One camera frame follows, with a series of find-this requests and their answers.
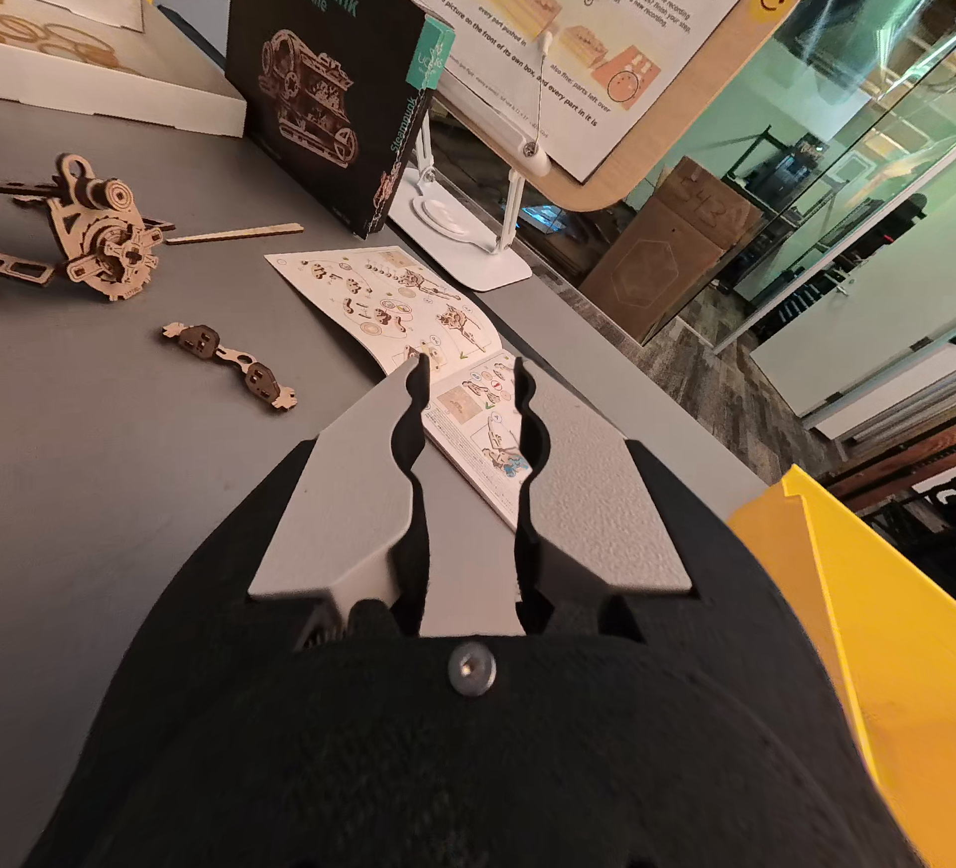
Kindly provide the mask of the black model kit box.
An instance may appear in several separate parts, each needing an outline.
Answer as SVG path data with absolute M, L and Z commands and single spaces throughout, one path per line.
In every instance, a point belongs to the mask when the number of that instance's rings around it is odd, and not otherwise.
M 395 198 L 455 31 L 419 0 L 231 0 L 245 133 L 362 239 Z

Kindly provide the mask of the white cardboard box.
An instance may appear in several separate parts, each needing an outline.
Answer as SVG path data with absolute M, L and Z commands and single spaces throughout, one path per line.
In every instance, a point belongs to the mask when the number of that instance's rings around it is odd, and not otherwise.
M 38 0 L 111 42 L 134 73 L 1 43 L 1 97 L 36 107 L 240 137 L 245 100 L 147 0 Z

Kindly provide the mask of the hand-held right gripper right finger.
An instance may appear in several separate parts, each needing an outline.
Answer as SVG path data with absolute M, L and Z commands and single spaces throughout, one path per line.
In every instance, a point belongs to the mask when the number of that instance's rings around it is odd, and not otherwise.
M 514 393 L 530 468 L 514 549 L 525 632 L 545 632 L 562 611 L 600 626 L 624 599 L 689 595 L 691 576 L 628 439 L 531 360 L 516 360 Z

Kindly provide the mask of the flat wooden stick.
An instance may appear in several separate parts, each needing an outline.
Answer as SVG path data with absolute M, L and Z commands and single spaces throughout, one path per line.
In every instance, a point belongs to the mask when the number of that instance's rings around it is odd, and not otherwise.
M 246 229 L 232 229 L 226 231 L 205 232 L 176 237 L 164 238 L 168 246 L 185 246 L 203 243 L 218 243 L 231 240 L 257 239 L 263 237 L 289 236 L 302 233 L 304 227 L 297 223 L 262 226 Z

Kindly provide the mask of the wooden gear model assembly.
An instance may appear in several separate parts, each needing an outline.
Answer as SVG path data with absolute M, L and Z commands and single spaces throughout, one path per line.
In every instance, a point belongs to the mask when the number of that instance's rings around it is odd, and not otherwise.
M 47 209 L 63 258 L 58 264 L 1 254 L 3 277 L 38 287 L 61 275 L 110 301 L 129 299 L 149 283 L 159 263 L 154 249 L 176 228 L 143 216 L 127 183 L 98 177 L 78 154 L 59 155 L 50 181 L 2 181 L 1 193 Z

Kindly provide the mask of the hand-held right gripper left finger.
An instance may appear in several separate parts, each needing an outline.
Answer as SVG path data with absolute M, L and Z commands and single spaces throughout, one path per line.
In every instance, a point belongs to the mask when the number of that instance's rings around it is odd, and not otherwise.
M 412 353 L 317 437 L 248 588 L 252 599 L 317 599 L 345 623 L 377 600 L 419 635 L 429 578 L 422 414 L 429 363 Z

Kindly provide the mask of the wooden display board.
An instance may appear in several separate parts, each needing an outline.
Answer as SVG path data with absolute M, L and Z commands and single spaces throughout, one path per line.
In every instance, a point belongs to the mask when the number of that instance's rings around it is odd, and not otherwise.
M 793 1 L 787 17 L 798 1 Z M 578 210 L 602 207 L 625 198 L 723 96 L 782 23 L 754 22 L 749 15 L 748 0 L 739 1 L 591 178 L 576 181 L 552 165 L 546 177 L 529 177 L 527 182 L 557 205 Z M 476 137 L 509 167 L 517 166 L 515 159 L 505 160 L 503 148 L 492 138 Z

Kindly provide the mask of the printed instruction sheet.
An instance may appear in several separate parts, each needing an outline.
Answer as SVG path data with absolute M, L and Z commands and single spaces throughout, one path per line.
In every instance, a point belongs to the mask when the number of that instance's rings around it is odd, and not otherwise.
M 741 0 L 421 0 L 455 38 L 438 95 L 532 171 L 584 182 Z

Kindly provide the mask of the brown cardboard box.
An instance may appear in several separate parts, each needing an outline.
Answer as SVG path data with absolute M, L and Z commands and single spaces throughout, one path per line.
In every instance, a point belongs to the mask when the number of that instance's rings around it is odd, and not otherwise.
M 655 187 L 580 292 L 639 344 L 719 270 L 763 211 L 689 157 Z

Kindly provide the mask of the open instruction booklet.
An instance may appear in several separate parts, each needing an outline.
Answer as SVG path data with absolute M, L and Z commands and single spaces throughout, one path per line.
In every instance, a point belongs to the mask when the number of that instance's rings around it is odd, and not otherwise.
M 477 302 L 397 246 L 274 253 L 266 261 L 384 374 L 429 359 L 426 436 L 515 530 L 531 472 L 519 447 L 516 357 Z

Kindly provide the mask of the laser-cut wooden sheet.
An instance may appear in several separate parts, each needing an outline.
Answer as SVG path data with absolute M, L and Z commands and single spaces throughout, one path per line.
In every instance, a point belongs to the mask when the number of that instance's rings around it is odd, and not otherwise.
M 49 57 L 134 73 L 114 45 L 92 33 L 58 5 L 38 0 L 1 0 L 1 43 Z

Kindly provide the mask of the white board stand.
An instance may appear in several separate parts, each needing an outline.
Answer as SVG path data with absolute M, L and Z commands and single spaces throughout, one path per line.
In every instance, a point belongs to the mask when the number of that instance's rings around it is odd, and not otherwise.
M 490 137 L 517 166 L 508 171 L 504 215 L 496 220 L 435 163 L 429 117 L 415 141 L 414 161 L 400 179 L 389 218 L 459 284 L 486 292 L 532 276 L 513 249 L 527 178 L 546 177 L 552 161 L 528 125 L 514 123 L 449 72 L 442 75 L 435 102 L 476 136 Z

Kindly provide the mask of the wooden linked strip part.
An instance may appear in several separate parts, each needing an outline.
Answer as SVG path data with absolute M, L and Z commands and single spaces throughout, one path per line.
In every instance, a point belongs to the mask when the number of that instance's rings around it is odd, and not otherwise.
M 218 333 L 208 325 L 171 322 L 161 328 L 161 335 L 175 341 L 199 360 L 232 364 L 243 375 L 245 387 L 251 395 L 268 403 L 273 409 L 289 411 L 297 406 L 293 388 L 280 384 L 269 367 L 256 357 L 223 346 Z

